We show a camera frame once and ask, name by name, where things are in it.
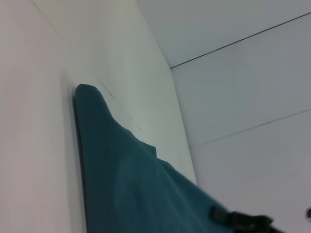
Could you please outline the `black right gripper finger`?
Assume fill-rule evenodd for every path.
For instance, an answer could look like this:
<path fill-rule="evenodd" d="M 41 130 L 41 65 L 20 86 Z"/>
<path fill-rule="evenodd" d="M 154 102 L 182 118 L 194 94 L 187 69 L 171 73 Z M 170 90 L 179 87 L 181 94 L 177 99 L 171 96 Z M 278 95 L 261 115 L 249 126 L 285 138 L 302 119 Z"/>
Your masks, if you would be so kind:
<path fill-rule="evenodd" d="M 213 221 L 218 223 L 231 222 L 231 213 L 218 206 L 213 206 L 211 208 L 209 216 Z"/>

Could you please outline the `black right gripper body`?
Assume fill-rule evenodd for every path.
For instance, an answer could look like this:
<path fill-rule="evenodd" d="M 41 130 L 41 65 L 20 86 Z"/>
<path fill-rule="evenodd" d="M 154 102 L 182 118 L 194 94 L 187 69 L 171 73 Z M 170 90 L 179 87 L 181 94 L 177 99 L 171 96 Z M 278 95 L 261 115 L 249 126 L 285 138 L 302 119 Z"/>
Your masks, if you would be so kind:
<path fill-rule="evenodd" d="M 239 212 L 231 212 L 227 217 L 227 224 L 235 233 L 282 233 L 272 225 L 273 222 L 268 216 L 251 216 Z"/>

